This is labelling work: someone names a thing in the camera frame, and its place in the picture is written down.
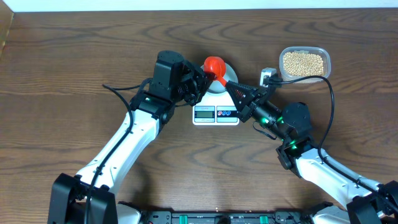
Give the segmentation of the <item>soybeans pile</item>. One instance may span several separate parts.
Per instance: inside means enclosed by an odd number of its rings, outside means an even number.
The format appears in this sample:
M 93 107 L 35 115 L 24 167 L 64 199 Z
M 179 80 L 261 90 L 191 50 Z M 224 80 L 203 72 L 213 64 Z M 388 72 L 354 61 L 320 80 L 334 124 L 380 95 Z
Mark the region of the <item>soybeans pile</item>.
M 323 75 L 323 59 L 320 55 L 287 52 L 282 57 L 284 70 L 294 76 Z

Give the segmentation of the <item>brown cardboard box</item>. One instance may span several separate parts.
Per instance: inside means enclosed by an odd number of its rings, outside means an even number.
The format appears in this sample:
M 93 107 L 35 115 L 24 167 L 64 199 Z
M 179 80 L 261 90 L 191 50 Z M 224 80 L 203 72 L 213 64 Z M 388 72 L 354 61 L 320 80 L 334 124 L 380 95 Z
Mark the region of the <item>brown cardboard box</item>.
M 11 28 L 13 18 L 14 18 L 14 12 L 7 6 L 7 4 L 1 0 L 1 5 L 0 5 L 0 29 L 1 29 L 1 42 L 0 42 L 0 55 L 2 55 L 2 52 L 5 48 L 6 45 L 6 40 L 9 35 L 9 30 Z

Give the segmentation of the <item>red measuring scoop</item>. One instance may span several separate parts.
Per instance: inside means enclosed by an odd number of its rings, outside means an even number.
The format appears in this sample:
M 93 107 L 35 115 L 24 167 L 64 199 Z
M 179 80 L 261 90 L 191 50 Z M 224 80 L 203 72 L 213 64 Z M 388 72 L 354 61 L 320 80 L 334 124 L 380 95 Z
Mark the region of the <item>red measuring scoop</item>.
M 215 56 L 206 58 L 203 70 L 205 73 L 212 74 L 214 76 L 214 80 L 220 82 L 223 87 L 226 86 L 227 81 L 224 79 L 226 74 L 226 64 L 222 58 Z

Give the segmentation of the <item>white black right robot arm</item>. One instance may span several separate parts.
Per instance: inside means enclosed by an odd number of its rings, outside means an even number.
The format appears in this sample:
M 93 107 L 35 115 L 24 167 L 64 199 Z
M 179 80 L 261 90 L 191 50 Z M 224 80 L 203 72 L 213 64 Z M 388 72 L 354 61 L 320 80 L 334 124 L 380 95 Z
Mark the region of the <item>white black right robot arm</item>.
M 226 90 L 238 118 L 253 120 L 255 131 L 272 140 L 280 139 L 276 149 L 282 167 L 309 181 L 337 201 L 350 223 L 384 223 L 384 216 L 397 216 L 397 182 L 381 184 L 355 173 L 332 158 L 310 133 L 310 112 L 305 103 L 290 103 L 279 109 L 269 102 L 281 82 L 267 87 L 228 82 Z

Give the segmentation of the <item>clear plastic soybean container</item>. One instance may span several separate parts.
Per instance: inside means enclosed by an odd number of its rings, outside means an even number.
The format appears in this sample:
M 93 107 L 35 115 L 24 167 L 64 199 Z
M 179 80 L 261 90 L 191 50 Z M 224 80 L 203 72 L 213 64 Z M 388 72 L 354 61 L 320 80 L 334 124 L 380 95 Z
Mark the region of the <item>clear plastic soybean container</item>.
M 279 70 L 283 81 L 314 75 L 328 78 L 331 58 L 325 49 L 319 47 L 287 47 L 280 53 Z

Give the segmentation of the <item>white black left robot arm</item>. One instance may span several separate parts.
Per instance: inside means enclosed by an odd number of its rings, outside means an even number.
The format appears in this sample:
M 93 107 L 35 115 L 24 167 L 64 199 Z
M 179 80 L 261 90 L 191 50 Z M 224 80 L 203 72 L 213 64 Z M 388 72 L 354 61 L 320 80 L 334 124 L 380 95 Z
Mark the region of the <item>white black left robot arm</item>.
M 76 175 L 52 186 L 48 223 L 139 223 L 138 209 L 116 203 L 126 174 L 178 106 L 201 101 L 214 75 L 173 51 L 158 53 L 154 74 L 136 86 L 126 116 L 105 147 Z

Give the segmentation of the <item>white digital kitchen scale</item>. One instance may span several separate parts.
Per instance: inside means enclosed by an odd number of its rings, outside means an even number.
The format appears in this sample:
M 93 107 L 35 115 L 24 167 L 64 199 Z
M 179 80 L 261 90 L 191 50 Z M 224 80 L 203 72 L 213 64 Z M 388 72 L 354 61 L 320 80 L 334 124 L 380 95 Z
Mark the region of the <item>white digital kitchen scale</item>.
M 237 109 L 219 81 L 212 81 L 209 89 L 192 109 L 192 122 L 197 126 L 236 126 Z

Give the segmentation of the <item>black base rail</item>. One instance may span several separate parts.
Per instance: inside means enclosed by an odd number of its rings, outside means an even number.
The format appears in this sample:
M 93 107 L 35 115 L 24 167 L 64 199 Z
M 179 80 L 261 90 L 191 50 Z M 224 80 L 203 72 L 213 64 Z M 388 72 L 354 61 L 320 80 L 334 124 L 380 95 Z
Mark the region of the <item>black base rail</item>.
M 305 223 L 349 223 L 346 211 L 330 203 L 323 203 L 317 212 L 298 210 L 276 210 L 266 212 L 231 211 L 193 212 L 173 211 L 170 208 L 141 210 L 130 203 L 116 205 L 119 223 L 138 224 L 305 224 Z

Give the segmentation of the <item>grey round bowl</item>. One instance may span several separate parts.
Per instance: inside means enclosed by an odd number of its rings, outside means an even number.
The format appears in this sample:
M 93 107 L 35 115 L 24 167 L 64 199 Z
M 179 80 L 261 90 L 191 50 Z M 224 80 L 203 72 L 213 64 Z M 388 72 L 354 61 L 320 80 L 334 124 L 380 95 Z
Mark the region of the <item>grey round bowl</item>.
M 232 81 L 232 82 L 238 82 L 238 77 L 235 73 L 235 71 L 233 70 L 233 68 L 229 65 L 229 64 L 225 64 L 226 65 L 226 73 L 224 75 L 224 79 L 228 82 L 228 81 Z M 224 93 L 226 92 L 226 88 L 219 82 L 214 80 L 209 89 L 207 90 L 208 93 L 214 93 L 214 94 L 220 94 L 220 93 Z

